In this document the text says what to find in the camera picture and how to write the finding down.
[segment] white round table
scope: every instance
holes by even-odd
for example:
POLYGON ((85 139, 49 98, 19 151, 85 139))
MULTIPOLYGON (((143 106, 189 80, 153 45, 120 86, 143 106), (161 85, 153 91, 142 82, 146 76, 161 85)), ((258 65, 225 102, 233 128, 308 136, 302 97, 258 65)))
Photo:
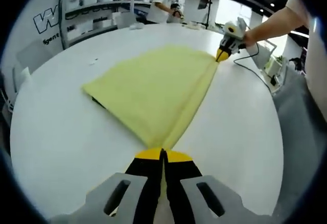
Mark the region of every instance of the white round table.
MULTIPOLYGON (((11 124, 15 176, 45 218, 72 213, 88 191, 124 172, 145 146, 81 86, 128 58, 165 44, 215 55, 222 35, 178 24, 122 29, 59 53, 23 83, 11 124)), ((267 87, 252 72, 222 62, 193 121, 174 147, 203 175, 236 191, 256 214, 272 214, 283 175, 283 144, 267 87)), ((259 73, 251 58, 240 63, 259 73)))

